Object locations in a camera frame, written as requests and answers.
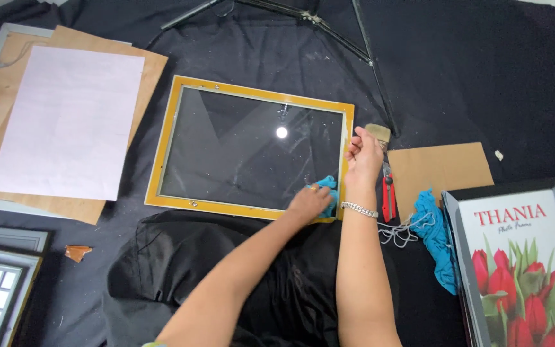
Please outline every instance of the black cloth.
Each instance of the black cloth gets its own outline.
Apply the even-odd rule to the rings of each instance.
[[[62,24],[143,47],[161,24],[200,2],[69,0],[56,7],[15,0],[0,9],[0,26]],[[506,0],[361,5],[403,133],[390,149],[481,141],[497,183],[555,175],[555,7]],[[319,14],[362,42],[350,1],[322,1]],[[369,67],[308,24],[275,13],[241,4],[222,18],[207,11],[168,31],[152,51],[169,60],[128,151],[119,198],[98,224],[0,211],[0,226],[54,231],[34,284],[39,301],[26,321],[27,345],[105,344],[107,270],[138,221],[165,210],[143,200],[172,75],[347,102],[355,105],[355,125],[382,122]],[[66,245],[94,251],[76,264],[63,257]],[[404,346],[466,345],[458,300],[436,282],[424,245],[385,250],[400,283]]]
[[[266,225],[184,211],[143,219],[108,273],[103,308],[109,344],[153,341],[215,264]],[[341,228],[341,222],[310,225],[288,242],[246,300],[231,346],[339,346],[335,272]],[[397,273],[386,253],[384,259],[397,311]]]

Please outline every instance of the blue cloth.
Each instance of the blue cloth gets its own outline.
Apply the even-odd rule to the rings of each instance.
[[[320,188],[324,186],[328,186],[329,188],[331,188],[331,191],[329,191],[329,195],[333,197],[333,200],[331,201],[331,203],[327,206],[326,209],[324,209],[322,213],[318,215],[318,218],[332,217],[333,210],[335,209],[335,205],[337,205],[337,190],[334,189],[337,186],[337,182],[335,181],[335,178],[333,178],[333,176],[327,176],[321,179],[320,181],[316,182],[316,184]]]
[[[419,199],[414,203],[417,212],[412,216],[411,223],[423,218],[417,225],[412,225],[411,230],[423,239],[423,243],[436,261],[434,275],[449,293],[456,295],[455,273],[451,264],[451,250],[447,246],[448,227],[445,225],[442,212],[436,207],[432,189],[424,190],[419,194]]]

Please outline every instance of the yellow picture frame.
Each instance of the yellow picture frame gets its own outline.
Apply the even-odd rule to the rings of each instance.
[[[258,90],[254,88],[230,85],[227,83],[212,82],[208,80],[201,80],[198,78],[174,75],[170,95],[168,98],[168,104],[166,105],[164,122],[162,123],[162,130],[160,132],[160,139],[158,141],[158,147],[155,152],[154,165],[151,170],[149,186],[147,187],[147,194],[145,196],[145,204],[148,205],[270,220],[275,220],[284,213],[283,210],[160,195],[160,185],[163,177],[163,166],[165,166],[163,164],[165,162],[166,156],[170,152],[170,143],[172,141],[171,134],[173,133],[173,128],[176,125],[181,93],[184,88],[194,88],[197,90],[223,93],[243,98],[258,99],[262,101],[276,102],[279,104],[288,104],[292,106],[341,113],[343,115],[341,135],[342,139],[340,145],[341,153],[345,151],[345,145],[350,143],[350,137],[353,132],[353,118],[355,114],[355,106],[352,104],[304,98],[302,96],[275,93],[273,91]],[[343,218],[343,210],[340,209],[339,206],[343,201],[345,193],[343,177],[346,174],[347,170],[348,165],[344,160],[343,155],[340,155],[337,182],[339,198],[337,201],[338,208],[336,211],[336,217],[339,220],[342,220]],[[332,222],[333,220],[335,220],[335,217],[320,218],[316,219],[315,222]]]

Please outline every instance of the tripod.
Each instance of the tripod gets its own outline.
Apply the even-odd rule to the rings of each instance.
[[[161,33],[173,28],[175,25],[183,22],[186,19],[189,19],[196,14],[203,12],[211,8],[215,4],[219,4],[224,0],[208,0],[197,7],[191,9],[190,11],[182,14],[181,16],[171,20],[170,22],[164,24],[160,27],[162,29]],[[355,15],[357,17],[357,22],[359,24],[359,29],[361,30],[361,35],[363,36],[363,42],[365,43],[365,51],[359,48],[356,44],[354,44],[349,39],[343,37],[336,31],[334,31],[329,24],[325,22],[323,19],[317,16],[318,7],[320,5],[320,0],[314,0],[312,5],[308,10],[301,10],[297,9],[296,7],[290,7],[288,5],[283,5],[276,3],[272,0],[234,0],[237,3],[250,5],[254,7],[258,7],[260,9],[264,9],[271,12],[280,13],[283,15],[287,15],[289,17],[293,17],[300,20],[309,20],[316,28],[321,29],[329,36],[335,39],[339,44],[341,44],[344,48],[351,51],[354,55],[359,57],[359,59],[363,60],[367,63],[367,65],[372,67],[374,72],[374,79],[376,81],[376,85],[378,86],[378,91],[381,94],[382,99],[382,106],[384,107],[384,111],[387,115],[387,124],[389,125],[389,129],[393,133],[394,137],[399,137],[400,131],[397,128],[397,125],[393,119],[393,108],[391,107],[391,101],[389,100],[389,95],[387,95],[387,90],[385,89],[384,83],[382,83],[382,77],[379,72],[378,64],[374,59],[372,54],[372,48],[369,42],[369,36],[365,30],[365,26],[363,25],[363,18],[361,16],[361,5],[359,4],[359,0],[352,0],[353,9],[355,10]]]

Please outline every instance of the person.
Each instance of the person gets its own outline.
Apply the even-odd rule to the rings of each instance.
[[[361,127],[355,133],[344,154],[348,162],[345,201],[352,205],[344,210],[337,261],[337,334],[343,347],[398,347],[376,219],[364,213],[377,210],[375,185],[384,155],[372,134]],[[286,243],[331,199],[327,187],[312,185],[298,192],[281,217],[213,267],[151,346],[229,346],[248,295]]]

